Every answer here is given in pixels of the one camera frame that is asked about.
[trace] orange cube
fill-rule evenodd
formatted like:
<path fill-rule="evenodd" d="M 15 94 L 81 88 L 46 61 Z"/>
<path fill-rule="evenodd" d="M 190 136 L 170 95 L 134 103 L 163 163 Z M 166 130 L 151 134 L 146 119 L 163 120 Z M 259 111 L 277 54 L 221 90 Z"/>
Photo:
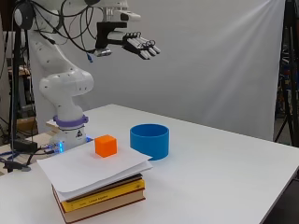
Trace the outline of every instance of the orange cube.
<path fill-rule="evenodd" d="M 118 153 L 117 139 L 110 136 L 104 135 L 94 139 L 95 153 L 105 158 Z"/>

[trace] yellow book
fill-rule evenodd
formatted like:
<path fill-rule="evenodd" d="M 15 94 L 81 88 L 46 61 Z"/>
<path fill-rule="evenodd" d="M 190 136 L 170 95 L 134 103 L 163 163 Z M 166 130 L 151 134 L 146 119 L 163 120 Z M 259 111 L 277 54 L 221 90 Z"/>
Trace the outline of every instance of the yellow book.
<path fill-rule="evenodd" d="M 130 193 L 135 190 L 144 189 L 145 182 L 143 179 L 136 180 L 132 183 L 125 184 L 114 189 L 108 189 L 99 193 L 95 193 L 85 198 L 77 199 L 72 202 L 62 202 L 62 206 L 65 212 L 71 212 L 77 210 L 79 208 L 83 208 L 95 203 L 100 203 L 118 196 L 122 194 Z"/>

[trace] paper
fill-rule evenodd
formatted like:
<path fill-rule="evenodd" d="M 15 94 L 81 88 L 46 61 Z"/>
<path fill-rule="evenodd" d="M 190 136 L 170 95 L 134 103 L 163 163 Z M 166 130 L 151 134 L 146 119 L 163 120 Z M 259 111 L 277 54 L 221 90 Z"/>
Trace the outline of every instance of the paper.
<path fill-rule="evenodd" d="M 122 145 L 118 147 L 116 155 L 101 158 L 95 153 L 94 142 L 91 142 L 37 162 L 56 190 L 70 192 L 112 177 L 149 159 L 149 156 Z"/>
<path fill-rule="evenodd" d="M 68 193 L 62 193 L 62 192 L 59 192 L 59 191 L 56 190 L 56 193 L 57 193 L 57 196 L 59 198 L 59 201 L 60 202 L 65 202 L 65 201 L 70 200 L 72 198 L 75 198 L 79 195 L 88 193 L 88 192 L 93 191 L 95 189 L 102 188 L 103 186 L 115 183 L 119 180 L 130 177 L 132 175 L 140 174 L 144 171 L 150 170 L 151 168 L 152 168 L 152 165 L 150 164 L 150 162 L 149 161 L 144 161 L 144 162 L 138 164 L 135 167 L 132 167 L 132 168 L 126 170 L 126 171 L 123 171 L 123 172 L 117 174 L 117 175 L 113 175 L 112 177 L 110 177 L 108 179 L 96 182 L 96 183 L 94 183 L 94 184 L 92 184 L 88 187 L 85 187 L 84 189 L 78 189 L 78 190 L 68 192 Z"/>

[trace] table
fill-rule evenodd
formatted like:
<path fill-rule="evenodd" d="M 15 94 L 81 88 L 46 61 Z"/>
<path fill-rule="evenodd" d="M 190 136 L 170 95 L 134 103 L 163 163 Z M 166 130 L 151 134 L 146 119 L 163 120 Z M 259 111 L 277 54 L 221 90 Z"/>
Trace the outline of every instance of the table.
<path fill-rule="evenodd" d="M 170 154 L 144 173 L 147 200 L 79 223 L 258 224 L 298 169 L 299 149 L 108 105 L 86 112 L 90 137 L 129 145 L 140 123 L 170 129 Z M 63 224 L 49 180 L 37 164 L 0 177 L 0 218 L 9 224 Z"/>

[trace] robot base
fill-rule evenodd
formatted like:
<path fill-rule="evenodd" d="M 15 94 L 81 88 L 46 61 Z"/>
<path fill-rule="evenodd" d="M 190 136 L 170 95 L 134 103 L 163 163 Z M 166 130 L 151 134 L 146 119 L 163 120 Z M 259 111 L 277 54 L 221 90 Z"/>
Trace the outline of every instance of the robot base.
<path fill-rule="evenodd" d="M 51 139 L 50 144 L 56 145 L 59 152 L 67 151 L 68 149 L 81 146 L 87 143 L 86 133 L 84 132 L 84 125 L 72 128 L 61 128 Z"/>

